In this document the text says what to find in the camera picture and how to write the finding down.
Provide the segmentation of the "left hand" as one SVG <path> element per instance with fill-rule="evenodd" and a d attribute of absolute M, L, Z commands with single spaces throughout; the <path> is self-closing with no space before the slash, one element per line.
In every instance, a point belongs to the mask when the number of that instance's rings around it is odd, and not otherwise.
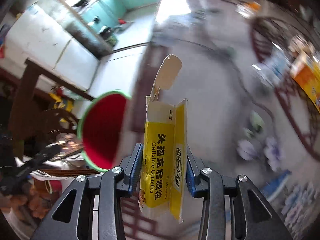
<path fill-rule="evenodd" d="M 45 208 L 42 198 L 37 193 L 32 193 L 29 197 L 25 195 L 14 195 L 1 198 L 1 211 L 9 213 L 12 211 L 14 215 L 21 221 L 26 221 L 25 215 L 20 207 L 26 207 L 33 218 L 43 219 L 49 212 L 50 208 Z"/>

